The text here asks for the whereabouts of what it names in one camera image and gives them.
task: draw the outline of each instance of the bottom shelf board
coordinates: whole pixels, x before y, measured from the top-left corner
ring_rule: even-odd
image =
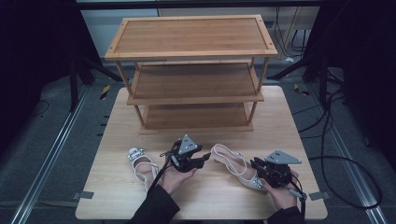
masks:
[[[140,134],[252,132],[247,103],[147,105]]]

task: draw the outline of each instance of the top shelf board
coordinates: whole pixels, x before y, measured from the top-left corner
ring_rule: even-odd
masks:
[[[260,15],[125,18],[108,61],[276,56]]]

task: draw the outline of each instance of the black sleeve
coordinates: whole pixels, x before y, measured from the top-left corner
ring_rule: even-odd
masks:
[[[268,218],[268,224],[305,224],[297,206],[280,209]]]
[[[168,224],[179,210],[171,196],[157,185],[127,223]]]

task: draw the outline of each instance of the gray floor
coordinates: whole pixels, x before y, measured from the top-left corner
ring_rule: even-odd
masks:
[[[285,66],[284,63],[271,63],[268,76],[276,74]],[[62,151],[39,194],[38,203],[30,213],[27,223],[103,223],[102,220],[76,219],[75,206],[78,201],[72,199],[74,192],[82,191],[84,188],[93,158],[101,141],[101,134],[105,130],[105,126],[102,124],[106,124],[106,116],[110,115],[118,90],[123,87],[122,83],[109,79],[96,71],[93,72],[95,73],[95,82],[92,86],[84,87],[79,84],[80,92],[88,90],[85,103],[78,113],[76,122],[64,142]],[[318,83],[304,83],[302,81],[303,72],[304,69],[299,69],[279,81],[265,80],[264,82],[265,85],[282,87],[299,130],[314,123],[321,116],[320,106],[316,106],[318,102],[315,97]],[[293,84],[298,84],[301,91],[309,91],[310,95],[300,94],[293,88]],[[110,91],[106,99],[100,100],[105,85],[110,85]],[[330,91],[337,88],[329,84]],[[69,115],[69,91],[68,77],[47,85],[42,91],[42,102],[37,104],[34,115],[16,136],[8,149],[8,154],[2,158],[0,166],[0,223],[8,223],[13,218],[18,205],[35,181],[37,173],[56,141],[57,135]],[[324,182],[320,162],[311,161],[320,190],[330,192],[332,197],[325,201],[329,215],[324,220],[308,220],[307,223],[395,223],[396,175],[394,171],[380,150],[375,147],[367,147],[364,144],[365,136],[361,132],[360,125],[351,114],[349,105],[343,104],[343,99],[332,104],[332,120],[332,132],[339,133],[350,156],[375,177],[375,181],[382,190],[383,201],[379,209],[377,208],[375,211],[357,209],[344,203],[330,192]],[[323,124],[322,121],[313,129],[301,133],[308,158],[320,155],[321,138],[307,137],[321,135]],[[339,143],[333,140],[332,132],[327,132],[325,135],[325,155],[339,155],[337,149]],[[330,185],[342,197],[353,203],[361,204],[361,196],[351,181],[353,175],[348,173],[345,162],[326,160],[324,169]],[[373,184],[366,178],[367,176],[363,176],[370,191],[377,197]],[[383,214],[385,222],[380,219],[372,221],[368,214],[373,211]],[[123,220],[105,221],[105,223],[122,222]],[[202,223],[236,224],[244,223],[244,221],[206,220]]]

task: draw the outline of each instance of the person's left hand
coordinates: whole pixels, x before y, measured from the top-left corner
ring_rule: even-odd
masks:
[[[181,173],[174,166],[171,166],[163,173],[163,180],[160,185],[169,195],[172,195],[180,188],[184,181],[192,177],[196,171],[197,168],[194,168],[187,173]]]

